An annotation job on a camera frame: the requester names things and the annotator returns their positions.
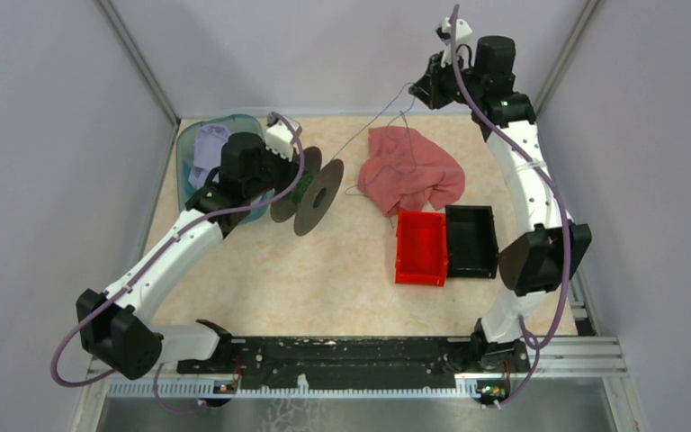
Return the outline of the black plastic bin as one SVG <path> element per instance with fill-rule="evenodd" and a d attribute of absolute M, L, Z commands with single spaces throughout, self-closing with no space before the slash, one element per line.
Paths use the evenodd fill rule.
<path fill-rule="evenodd" d="M 448 278 L 494 279 L 498 239 L 491 206 L 447 205 Z"/>

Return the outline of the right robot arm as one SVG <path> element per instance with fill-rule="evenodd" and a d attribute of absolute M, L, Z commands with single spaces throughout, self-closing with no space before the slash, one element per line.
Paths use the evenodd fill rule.
<path fill-rule="evenodd" d="M 536 349 L 554 336 L 592 232 L 572 220 L 543 160 L 535 109 L 515 89 L 514 41 L 484 36 L 474 48 L 468 41 L 445 34 L 443 50 L 430 56 L 409 91 L 432 110 L 452 103 L 471 108 L 513 201 L 518 236 L 499 254 L 503 286 L 471 345 L 474 365 L 493 371 L 516 342 Z"/>

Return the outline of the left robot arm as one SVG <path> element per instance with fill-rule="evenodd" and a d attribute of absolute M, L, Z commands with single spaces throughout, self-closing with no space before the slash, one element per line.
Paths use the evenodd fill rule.
<path fill-rule="evenodd" d="M 151 325 L 166 297 L 202 256 L 219 246 L 249 213 L 280 201 L 301 179 L 299 129 L 281 124 L 263 135 L 233 132 L 220 163 L 206 172 L 165 236 L 102 292 L 76 301 L 82 348 L 114 373 L 136 380 L 162 364 L 199 360 L 214 373 L 234 359 L 228 333 L 207 320 Z"/>

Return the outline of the red plastic bin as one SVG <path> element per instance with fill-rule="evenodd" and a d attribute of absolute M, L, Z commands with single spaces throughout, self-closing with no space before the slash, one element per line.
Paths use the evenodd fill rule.
<path fill-rule="evenodd" d="M 395 283 L 443 287 L 448 270 L 446 217 L 443 213 L 398 213 Z"/>

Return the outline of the black cable spool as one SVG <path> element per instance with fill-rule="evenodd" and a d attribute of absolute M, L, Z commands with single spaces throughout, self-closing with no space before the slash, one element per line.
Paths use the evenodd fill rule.
<path fill-rule="evenodd" d="M 342 184 L 345 165 L 339 158 L 322 164 L 318 147 L 304 149 L 304 171 L 295 188 L 270 205 L 272 220 L 282 223 L 293 219 L 293 231 L 305 236 L 314 230 L 327 214 Z"/>

